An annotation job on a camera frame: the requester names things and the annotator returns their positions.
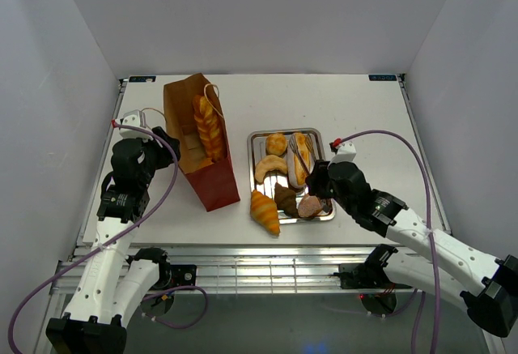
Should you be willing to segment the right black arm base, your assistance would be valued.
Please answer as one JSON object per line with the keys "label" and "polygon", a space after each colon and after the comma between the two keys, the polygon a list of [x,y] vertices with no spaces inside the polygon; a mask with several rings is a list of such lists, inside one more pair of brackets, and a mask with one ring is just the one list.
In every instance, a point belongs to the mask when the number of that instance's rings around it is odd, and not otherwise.
{"label": "right black arm base", "polygon": [[381,267],[367,263],[341,264],[333,276],[339,278],[342,289],[386,289],[391,283]]}

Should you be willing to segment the brown red paper bag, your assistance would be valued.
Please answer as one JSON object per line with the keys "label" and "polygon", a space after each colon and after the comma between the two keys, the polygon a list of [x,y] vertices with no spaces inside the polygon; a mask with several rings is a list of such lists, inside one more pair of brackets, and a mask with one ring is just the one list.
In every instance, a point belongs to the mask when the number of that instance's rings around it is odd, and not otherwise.
{"label": "brown red paper bag", "polygon": [[[204,96],[219,115],[226,153],[219,162],[194,172],[193,168],[207,157],[193,117],[192,102],[196,95]],[[167,133],[180,141],[180,170],[205,209],[213,211],[238,202],[240,196],[231,163],[226,121],[219,101],[218,86],[201,73],[168,83],[163,87],[163,111]]]}

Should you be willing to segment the long twisted glazed bread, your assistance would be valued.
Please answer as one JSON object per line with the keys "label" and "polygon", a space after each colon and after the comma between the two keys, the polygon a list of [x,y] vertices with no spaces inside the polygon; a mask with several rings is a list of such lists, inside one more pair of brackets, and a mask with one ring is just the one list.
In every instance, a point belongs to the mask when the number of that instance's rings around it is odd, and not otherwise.
{"label": "long twisted glazed bread", "polygon": [[206,156],[213,162],[219,162],[226,153],[219,115],[204,96],[196,95],[192,104],[194,121]]}

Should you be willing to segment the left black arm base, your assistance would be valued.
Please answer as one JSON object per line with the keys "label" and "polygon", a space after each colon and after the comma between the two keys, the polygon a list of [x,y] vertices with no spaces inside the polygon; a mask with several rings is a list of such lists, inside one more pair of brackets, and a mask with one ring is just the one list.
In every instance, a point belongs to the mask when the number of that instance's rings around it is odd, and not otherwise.
{"label": "left black arm base", "polygon": [[155,285],[158,290],[176,288],[180,286],[195,286],[197,266],[193,264],[168,264],[160,273],[159,281]]}

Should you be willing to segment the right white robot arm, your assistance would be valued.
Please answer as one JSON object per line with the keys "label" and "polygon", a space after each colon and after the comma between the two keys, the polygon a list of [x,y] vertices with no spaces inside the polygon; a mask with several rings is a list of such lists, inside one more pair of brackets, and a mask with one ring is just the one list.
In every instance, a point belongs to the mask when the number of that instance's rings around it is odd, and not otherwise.
{"label": "right white robot arm", "polygon": [[462,287],[469,318],[500,338],[517,320],[517,258],[497,258],[441,230],[429,229],[399,198],[370,187],[352,162],[319,160],[306,179],[308,191],[333,199],[360,227],[406,246],[450,274]]}

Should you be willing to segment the steel serving tongs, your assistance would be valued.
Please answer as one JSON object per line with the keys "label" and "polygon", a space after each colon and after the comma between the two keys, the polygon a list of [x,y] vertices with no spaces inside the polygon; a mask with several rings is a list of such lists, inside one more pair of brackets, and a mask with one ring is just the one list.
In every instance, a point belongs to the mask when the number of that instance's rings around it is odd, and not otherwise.
{"label": "steel serving tongs", "polygon": [[[304,158],[300,154],[299,146],[298,146],[298,141],[297,141],[297,139],[296,139],[296,137],[294,135],[292,135],[290,137],[289,145],[290,145],[291,150],[294,152],[295,156],[299,159],[300,166],[304,170],[304,172],[306,173],[306,176],[309,176],[310,175],[309,168],[306,165],[306,163],[304,161]],[[325,213],[329,213],[331,211],[331,206],[322,198],[319,198],[318,200],[319,200],[319,203],[322,206],[322,211],[325,212]]]}

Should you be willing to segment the white toasted oval loaf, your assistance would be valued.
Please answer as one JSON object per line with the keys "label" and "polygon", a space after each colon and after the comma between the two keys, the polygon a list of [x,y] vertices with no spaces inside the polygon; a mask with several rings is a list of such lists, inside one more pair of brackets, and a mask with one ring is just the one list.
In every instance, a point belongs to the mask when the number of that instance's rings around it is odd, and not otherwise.
{"label": "white toasted oval loaf", "polygon": [[288,141],[287,167],[288,181],[293,188],[301,190],[306,186],[306,178],[312,171],[314,161],[306,144],[306,136],[299,131]]}

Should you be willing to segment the short twisted glazed bread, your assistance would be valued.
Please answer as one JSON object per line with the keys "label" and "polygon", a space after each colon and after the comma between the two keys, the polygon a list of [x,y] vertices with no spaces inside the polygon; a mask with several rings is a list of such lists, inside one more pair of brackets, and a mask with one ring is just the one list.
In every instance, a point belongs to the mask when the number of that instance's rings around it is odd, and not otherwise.
{"label": "short twisted glazed bread", "polygon": [[202,168],[211,166],[212,164],[214,164],[214,161],[210,157],[206,157],[193,168],[193,171],[196,172]]}

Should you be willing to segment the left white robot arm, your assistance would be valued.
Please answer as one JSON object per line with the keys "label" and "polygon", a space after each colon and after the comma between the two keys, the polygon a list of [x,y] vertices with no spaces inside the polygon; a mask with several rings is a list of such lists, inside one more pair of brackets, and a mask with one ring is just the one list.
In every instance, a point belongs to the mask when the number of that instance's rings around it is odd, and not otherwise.
{"label": "left white robot arm", "polygon": [[96,238],[83,260],[83,275],[63,315],[51,318],[46,327],[58,353],[122,353],[126,327],[141,299],[172,278],[163,252],[130,257],[128,250],[151,213],[148,189],[155,172],[178,164],[180,142],[159,126],[120,129],[136,135],[113,146],[112,170],[101,184]]}

